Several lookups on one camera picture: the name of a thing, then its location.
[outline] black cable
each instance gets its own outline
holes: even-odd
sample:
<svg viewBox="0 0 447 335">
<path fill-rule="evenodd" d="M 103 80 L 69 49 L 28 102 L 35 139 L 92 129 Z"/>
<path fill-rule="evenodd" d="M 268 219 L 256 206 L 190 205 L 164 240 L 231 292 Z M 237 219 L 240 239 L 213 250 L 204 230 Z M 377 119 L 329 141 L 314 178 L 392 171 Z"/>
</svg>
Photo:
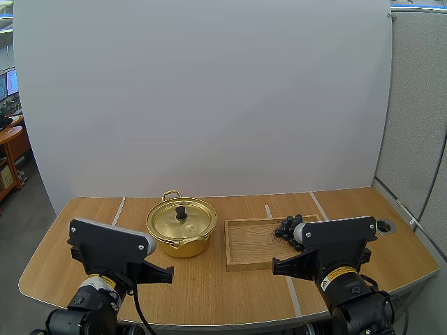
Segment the black cable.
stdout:
<svg viewBox="0 0 447 335">
<path fill-rule="evenodd" d="M 377 178 L 376 176 L 374 176 L 374 179 L 375 180 L 377 180 L 382 186 L 383 186 L 383 188 L 394 198 L 394 200 L 396 201 L 396 200 L 398 200 L 398 197 L 396 197 L 396 194 L 394 194 L 384 183 L 383 183 L 383 181 L 381 181 L 379 178 Z M 406 209 L 414 218 L 416 218 L 414 215 L 413 215 L 413 213 L 411 213 L 409 210 L 408 210 L 408 208 Z M 445 263 L 447 263 L 447 256 L 446 256 L 446 254 L 438 247 L 438 245 L 436 244 L 436 242 L 435 241 L 433 241 L 433 239 L 431 238 L 431 236 L 430 235 L 428 235 L 428 233 L 422 228 L 422 226 L 418 226 L 418 225 L 416 225 L 418 228 L 419 228 L 419 230 L 425 235 L 425 237 L 427 237 L 427 239 L 428 239 L 428 241 L 431 243 L 431 245 L 436 249 L 436 251 L 438 252 L 438 254 L 441 256 L 441 258 L 443 259 L 443 261 L 445 262 Z"/>
<path fill-rule="evenodd" d="M 37 335 L 37 334 L 40 334 L 40 333 L 42 333 L 43 335 L 48 335 L 48 332 L 46 330 L 43 330 L 43 329 L 35 329 L 35 330 L 33 330 L 30 333 L 30 335 Z"/>
<path fill-rule="evenodd" d="M 152 329 L 152 327 L 150 326 L 150 324 L 148 323 L 148 321 L 146 320 L 145 316 L 143 315 L 143 313 L 141 311 L 140 302 L 138 300 L 138 284 L 134 283 L 127 276 L 123 275 L 121 272 L 114 270 L 114 269 L 103 271 L 103 272 L 101 272 L 100 276 L 102 276 L 104 273 L 107 273 L 107 272 L 116 276 L 118 279 L 123 281 L 125 284 L 127 284 L 132 289 L 133 292 L 130 293 L 128 291 L 127 294 L 133 295 L 133 301 L 135 302 L 135 308 L 137 309 L 138 316 L 140 316 L 140 319 L 141 319 L 142 323 L 144 324 L 144 326 L 146 326 L 147 330 L 149 330 L 149 332 L 152 335 L 156 335 L 156 332 Z"/>
<path fill-rule="evenodd" d="M 441 168 L 442 158 L 444 157 L 444 151 L 446 150 L 446 145 L 447 145 L 447 131 L 446 131 L 446 135 L 444 136 L 444 144 L 442 146 L 441 155 L 439 155 L 438 164 L 436 166 L 436 172 L 434 173 L 434 178 L 432 180 L 432 184 L 430 185 L 430 189 L 428 191 L 427 197 L 425 198 L 424 205 L 422 207 L 422 211 L 420 211 L 420 216 L 418 218 L 418 221 L 421 220 L 422 215 L 424 214 L 425 208 L 427 206 L 428 200 L 430 198 L 430 195 L 432 194 L 432 191 L 434 188 L 434 183 L 436 182 L 436 179 L 438 177 L 439 168 Z"/>
<path fill-rule="evenodd" d="M 149 330 L 149 333 L 151 333 L 152 335 L 156 335 L 156 333 L 154 332 L 148 321 L 146 321 L 145 316 L 142 314 L 140 302 L 138 301 L 138 288 L 136 284 L 135 287 L 133 288 L 133 301 L 135 302 L 135 308 L 137 309 L 137 313 L 140 316 L 142 323 L 146 326 L 147 330 Z"/>
<path fill-rule="evenodd" d="M 404 309 L 404 313 L 405 313 L 405 321 L 404 321 L 404 330 L 402 330 L 402 335 L 406 335 L 406 331 L 408 330 L 408 321 L 409 321 L 409 314 L 408 314 L 408 310 L 406 309 L 405 303 L 404 301 L 401 299 L 401 297 L 398 297 L 397 295 L 388 295 L 383 301 L 382 301 L 382 307 L 381 307 L 381 315 L 382 315 L 382 320 L 386 320 L 386 314 L 385 314 L 385 305 L 386 302 L 389 301 L 391 304 L 391 308 L 393 308 L 393 303 L 391 302 L 391 298 L 395 298 L 397 300 L 399 300 L 400 304 L 402 305 L 402 308 Z"/>
</svg>

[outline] screw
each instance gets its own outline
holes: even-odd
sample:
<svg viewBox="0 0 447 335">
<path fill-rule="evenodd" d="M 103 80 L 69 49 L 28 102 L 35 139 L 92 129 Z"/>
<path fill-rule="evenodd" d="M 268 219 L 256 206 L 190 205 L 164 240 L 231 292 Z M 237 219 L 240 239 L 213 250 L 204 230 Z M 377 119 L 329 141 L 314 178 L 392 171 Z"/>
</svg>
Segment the screw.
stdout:
<svg viewBox="0 0 447 335">
<path fill-rule="evenodd" d="M 73 302 L 75 303 L 75 305 L 80 305 L 82 302 L 84 302 L 84 298 L 83 297 L 76 297 Z"/>
<path fill-rule="evenodd" d="M 116 305 L 116 303 L 111 302 L 110 305 L 111 305 L 111 307 L 113 308 L 113 310 L 114 310 L 115 312 L 117 312 L 117 313 L 119 312 L 119 308 L 118 308 L 118 305 Z"/>
</svg>

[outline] metal bracket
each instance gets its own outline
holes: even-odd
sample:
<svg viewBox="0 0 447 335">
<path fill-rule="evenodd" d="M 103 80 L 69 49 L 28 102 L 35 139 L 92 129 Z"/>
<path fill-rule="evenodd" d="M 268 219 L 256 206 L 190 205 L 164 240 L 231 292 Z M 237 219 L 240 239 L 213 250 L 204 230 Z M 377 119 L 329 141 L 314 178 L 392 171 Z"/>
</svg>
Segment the metal bracket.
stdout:
<svg viewBox="0 0 447 335">
<path fill-rule="evenodd" d="M 397 19 L 396 14 L 391 13 L 388 13 L 386 17 L 389 17 L 391 19 L 391 22 L 394 22 Z"/>
</svg>

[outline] warning label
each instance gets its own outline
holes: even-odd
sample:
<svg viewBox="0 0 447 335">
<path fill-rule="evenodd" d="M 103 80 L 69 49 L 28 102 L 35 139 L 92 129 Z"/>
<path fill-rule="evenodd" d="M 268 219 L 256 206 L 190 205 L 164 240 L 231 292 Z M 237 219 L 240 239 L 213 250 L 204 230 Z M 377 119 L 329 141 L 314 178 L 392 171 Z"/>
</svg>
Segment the warning label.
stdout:
<svg viewBox="0 0 447 335">
<path fill-rule="evenodd" d="M 98 274 L 90 274 L 89 278 L 91 278 L 91 277 L 99 277 L 99 275 Z M 110 279 L 106 276 L 101 276 L 101 279 L 103 281 L 105 281 L 107 284 L 109 284 L 112 288 L 115 288 L 116 283 L 112 279 Z"/>
<path fill-rule="evenodd" d="M 338 276 L 341 276 L 342 274 L 347 274 L 349 272 L 357 272 L 357 271 L 353 267 L 339 267 L 338 269 L 335 269 L 323 279 L 323 281 L 321 282 L 321 288 L 323 289 L 323 291 L 326 291 L 326 288 L 328 288 L 331 281 L 336 279 Z"/>
</svg>

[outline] white backdrop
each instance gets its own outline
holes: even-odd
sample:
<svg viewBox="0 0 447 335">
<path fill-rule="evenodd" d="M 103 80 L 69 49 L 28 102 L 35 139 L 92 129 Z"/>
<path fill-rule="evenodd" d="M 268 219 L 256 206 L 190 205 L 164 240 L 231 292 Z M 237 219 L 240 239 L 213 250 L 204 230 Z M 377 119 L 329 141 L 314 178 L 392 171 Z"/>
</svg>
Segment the white backdrop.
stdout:
<svg viewBox="0 0 447 335">
<path fill-rule="evenodd" d="M 58 213 L 71 198 L 369 186 L 389 0 L 16 1 L 15 65 Z"/>
</svg>

